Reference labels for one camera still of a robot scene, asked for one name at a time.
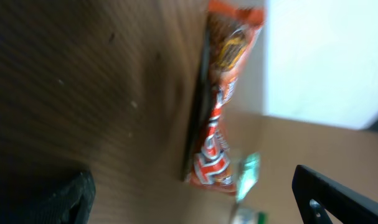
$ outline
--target wooden table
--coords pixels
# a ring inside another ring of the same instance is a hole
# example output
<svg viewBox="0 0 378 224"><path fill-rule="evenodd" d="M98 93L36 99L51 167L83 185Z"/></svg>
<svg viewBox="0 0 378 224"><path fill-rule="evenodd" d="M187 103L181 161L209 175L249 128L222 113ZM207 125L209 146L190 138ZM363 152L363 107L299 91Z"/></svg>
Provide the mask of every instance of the wooden table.
<svg viewBox="0 0 378 224"><path fill-rule="evenodd" d="M91 170L89 223L227 222L178 179L206 7L0 0L0 205Z"/></svg>

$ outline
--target white wall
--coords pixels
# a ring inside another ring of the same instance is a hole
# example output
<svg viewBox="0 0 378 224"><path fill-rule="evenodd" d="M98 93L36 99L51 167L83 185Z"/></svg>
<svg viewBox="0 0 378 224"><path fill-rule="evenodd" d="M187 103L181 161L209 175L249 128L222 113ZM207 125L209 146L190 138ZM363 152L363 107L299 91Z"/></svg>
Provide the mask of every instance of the white wall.
<svg viewBox="0 0 378 224"><path fill-rule="evenodd" d="M264 113L362 129L378 117L378 0L270 0Z"/></svg>

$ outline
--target snack package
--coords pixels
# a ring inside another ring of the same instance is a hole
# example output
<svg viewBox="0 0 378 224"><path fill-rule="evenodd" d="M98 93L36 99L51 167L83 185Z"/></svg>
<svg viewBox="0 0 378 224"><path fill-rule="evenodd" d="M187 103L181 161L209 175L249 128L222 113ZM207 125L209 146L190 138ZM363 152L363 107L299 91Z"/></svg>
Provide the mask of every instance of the snack package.
<svg viewBox="0 0 378 224"><path fill-rule="evenodd" d="M233 208L230 224L267 224L268 214L256 212L252 208L236 204Z"/></svg>
<svg viewBox="0 0 378 224"><path fill-rule="evenodd" d="M222 107L233 92L237 76L256 42L263 25L262 9L234 9L210 0L207 26L210 32L209 80L212 111L199 133L186 182L242 200L257 181L259 155L252 154L238 164L229 158L229 145L222 128Z"/></svg>

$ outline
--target black frame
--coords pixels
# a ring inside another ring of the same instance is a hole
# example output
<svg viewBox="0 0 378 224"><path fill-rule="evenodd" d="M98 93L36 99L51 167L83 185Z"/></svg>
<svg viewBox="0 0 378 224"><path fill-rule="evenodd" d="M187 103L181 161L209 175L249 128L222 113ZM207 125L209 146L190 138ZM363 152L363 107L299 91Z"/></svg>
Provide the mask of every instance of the black frame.
<svg viewBox="0 0 378 224"><path fill-rule="evenodd" d="M378 223L377 202L309 167L296 167L292 188L305 224L332 223L325 209L343 223Z"/></svg>

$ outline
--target wood grain surface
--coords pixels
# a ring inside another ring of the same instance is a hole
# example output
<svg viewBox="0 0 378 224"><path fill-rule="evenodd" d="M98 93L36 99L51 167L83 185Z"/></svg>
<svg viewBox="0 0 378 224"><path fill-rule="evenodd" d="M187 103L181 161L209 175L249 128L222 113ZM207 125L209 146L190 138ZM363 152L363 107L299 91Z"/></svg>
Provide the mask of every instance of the wood grain surface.
<svg viewBox="0 0 378 224"><path fill-rule="evenodd" d="M223 223L178 180L206 6L0 0L0 207L91 170L89 223Z"/></svg>

